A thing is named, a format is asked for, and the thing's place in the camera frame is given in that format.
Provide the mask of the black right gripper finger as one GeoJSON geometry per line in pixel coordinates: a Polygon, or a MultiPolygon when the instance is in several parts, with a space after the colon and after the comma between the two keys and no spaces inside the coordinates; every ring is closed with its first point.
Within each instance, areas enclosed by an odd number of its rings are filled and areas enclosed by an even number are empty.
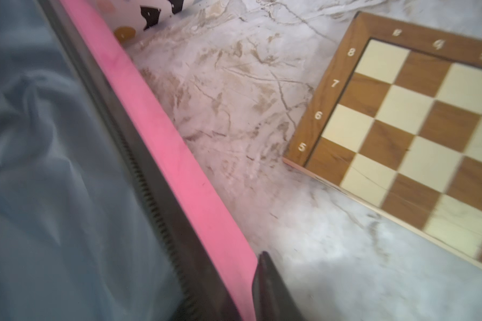
{"type": "Polygon", "coordinates": [[[252,294],[257,321],[304,321],[270,254],[258,257],[252,294]]]}

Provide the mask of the pink hard-shell kids suitcase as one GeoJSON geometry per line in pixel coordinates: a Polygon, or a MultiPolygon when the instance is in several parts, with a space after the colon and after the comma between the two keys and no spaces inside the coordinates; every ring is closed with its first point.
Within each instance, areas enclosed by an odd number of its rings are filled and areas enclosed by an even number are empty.
{"type": "Polygon", "coordinates": [[[254,320],[257,259],[86,1],[0,1],[0,320],[254,320]]]}

